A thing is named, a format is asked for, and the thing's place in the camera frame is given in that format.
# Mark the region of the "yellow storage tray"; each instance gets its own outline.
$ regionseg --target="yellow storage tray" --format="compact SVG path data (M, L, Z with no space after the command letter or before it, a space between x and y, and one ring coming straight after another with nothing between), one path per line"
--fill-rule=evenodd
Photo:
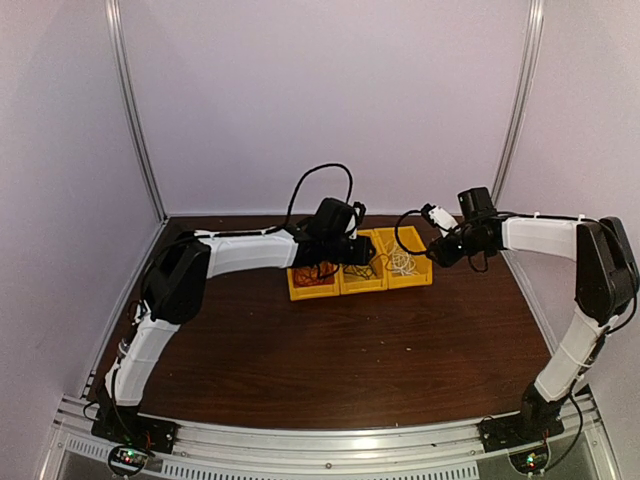
M329 269L329 271L332 271L336 268L335 265L326 263L323 264L323 270L325 267ZM292 302L310 298L337 297L338 295L340 295L340 282L338 280L338 274L340 272L324 280L321 285L302 286L295 281L298 274L307 277L309 274L314 273L315 268L310 267L287 269L287 279L289 280L289 298L291 298Z
M369 267L342 266L338 272L341 295L379 292L387 289L386 258L384 255L380 255L383 253L383 249L378 235L373 230L358 230L358 235L370 237L377 253ZM362 275L370 275L371 277L363 278Z
M385 271L388 275L387 284L389 290L394 288L431 285L433 283L433 264L431 260L424 255L411 257L413 261L415 261L413 274L406 275L402 272L393 271L391 255L393 254L394 249L402 251L396 243L394 229L376 228L375 232L380 241L382 251L387 256ZM398 229L398 236L400 237L402 244L408 249L413 251L425 250L424 243L422 243L422 239L415 227L400 227Z

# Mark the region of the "gray wall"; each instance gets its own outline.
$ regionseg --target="gray wall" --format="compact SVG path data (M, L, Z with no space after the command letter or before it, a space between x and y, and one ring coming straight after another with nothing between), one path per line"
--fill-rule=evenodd
M622 218L640 258L640 3L552 0L524 130L500 207ZM573 309L570 262L518 255L558 340ZM589 375L623 477L640 469L640 319Z
M0 477L34 478L156 229L102 0L2 1Z
M128 0L122 16L166 208L284 212L309 167L347 163L370 212L491 185L527 0ZM342 196L310 178L299 211Z

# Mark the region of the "wire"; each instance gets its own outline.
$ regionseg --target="wire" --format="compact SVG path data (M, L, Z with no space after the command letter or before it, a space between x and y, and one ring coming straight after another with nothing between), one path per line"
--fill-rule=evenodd
M377 277L372 264L369 265L346 265L343 269L345 275L360 277L363 280L372 280Z
M404 221L405 218L407 218L409 215L413 215L414 213L420 213L420 210L409 210L408 212L403 213L402 215L400 215L400 217L398 218L398 221L396 222L395 227L393 228L393 234L396 237L396 243L398 244L398 246L404 250L405 252L407 252L409 255L413 255L413 256L419 256L419 255L426 255L427 253L429 253L429 249L425 249L422 250L420 252L416 252L414 250L409 249L408 247L406 247L404 245L404 243L402 243L402 240L400 240L400 234L398 232L398 230L400 229L400 225L402 224L402 222Z
M293 194L291 195L291 199L289 200L289 206L287 207L287 213L284 218L284 221L280 225L268 228L266 230L250 230L250 231L244 231L244 232L220 232L219 234L216 235L216 237L244 237L244 236L254 236L254 235L269 235L272 233L279 232L280 230L284 230L286 226L289 225L289 222L291 221L291 215L293 214L293 205L296 202L296 198L298 196L298 192L300 191L300 187L302 186L302 183L312 173L315 173L318 170L324 170L326 168L340 168L344 170L345 173L347 174L347 177L349 178L349 187L347 189L347 196L345 198L345 203L349 203L349 200L351 200L351 192L353 191L353 175L351 174L351 170L349 170L349 168L347 168L347 166L342 163L323 163L322 165L318 165L316 167L313 167L307 170L306 172L304 172L302 177L300 177L300 180L298 180L298 183L293 189Z
M386 265L387 270L403 277L409 277L416 274L416 261L413 259L412 255L403 251L397 242L393 242L393 240L391 240L391 242L385 245L384 248L389 252L386 255L388 259Z
M582 410L580 410L580 406L578 405L578 402L576 402L576 399L573 398L573 387L571 389L571 392L569 393L569 400L571 400L571 403L573 403L573 406L578 411L578 417L580 418L580 425L578 426L578 432L576 433L576 436L573 438L571 445L569 445L569 448L567 448L565 452L562 455L560 455L560 458L558 458L553 463L553 465L545 467L544 469L545 473L548 472L549 470L556 468L560 464L560 462L562 462L565 458L567 458L569 453L571 453L571 450L573 450L573 447L575 447L576 444L578 443L578 440L580 439L580 435L582 434L582 429L584 428L584 415L582 414ZM551 449L549 449L549 461L551 461Z
M82 415L84 416L84 418L86 418L87 420L91 420L92 422L94 422L96 419L91 418L89 415L87 415L87 410L94 406L96 403L98 402L94 400L93 402L89 402L84 407L82 407Z
M116 375L118 373L119 368L120 367L118 366L118 368L116 368L113 371L113 374L111 375L111 404L113 405L113 411L115 412L116 417L118 418L118 422L120 422L120 425L122 425L122 428L125 430L125 432L129 434L130 439L133 440L135 439L135 435L131 433L131 430L129 430L129 427L127 427L127 425L122 420L122 417L120 416L120 412L118 411L118 403L116 402Z
M613 335L614 333L622 330L624 327L626 327L627 325L629 325L629 322L631 322L631 320L633 319L633 317L635 316L636 312L638 311L638 293L636 292L633 296L633 308L631 309L631 314L627 317L627 319L622 322L620 325L612 328L611 330L609 330L606 335L607 337Z
M487 273L489 271L489 260L487 259L487 252L482 252L482 256L484 258L484 265L481 268L478 268L478 267L475 266L475 264L473 263L471 255L469 255L467 257L467 260L469 261L469 266L471 267L471 270L473 270L476 273Z
M315 173L318 170L323 170L325 168L340 168L345 171L345 173L347 174L347 177L349 177L349 188L347 189L347 197L345 198L345 203L349 203L349 200L351 199L351 192L353 191L353 175L351 174L351 170L349 170L347 166L343 165L342 163L324 163L322 165L318 165L317 167L313 167L307 170L302 175L302 177L300 177L300 180L298 180L296 187L293 189L291 200L289 200L289 206L287 207L287 215L284 219L284 222L282 222L282 224L280 224L277 227L273 227L272 229L267 230L267 233L273 233L273 232L282 230L289 224L289 221L291 220L291 214L293 213L293 205L296 202L296 197L298 196L298 192L300 191L300 187L302 186L302 183L312 173Z
M314 267L301 267L292 269L293 284L295 287L316 287L319 285L331 285L335 283L332 278L340 266L333 267L328 262L323 262Z

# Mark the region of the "black mounting plate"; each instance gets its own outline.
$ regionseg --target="black mounting plate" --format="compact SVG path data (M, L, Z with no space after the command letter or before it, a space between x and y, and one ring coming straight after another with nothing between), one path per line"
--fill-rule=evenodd
M176 438L177 425L167 420L159 420L157 418L136 416L136 428L134 432L149 432L151 438L151 448L158 453L173 453L173 442ZM96 420L91 427L91 434L109 440L111 442L123 443L121 432L114 431L105 425L105 422ZM134 447L145 448L146 445L133 445Z
M495 452L544 440L542 433L539 439L522 438L518 434L520 422L520 414L489 418L480 422L478 430L480 431L480 440L482 440L484 451L487 453ZM562 432L564 432L564 426L561 420L556 419L549 425L549 437L560 435Z

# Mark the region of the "orange object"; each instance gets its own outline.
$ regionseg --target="orange object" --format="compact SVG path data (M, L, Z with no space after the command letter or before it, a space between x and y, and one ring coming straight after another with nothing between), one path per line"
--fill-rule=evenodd
M338 266L322 263L317 267L289 268L289 298L292 302L309 298L337 297L340 295L340 284L337 280Z

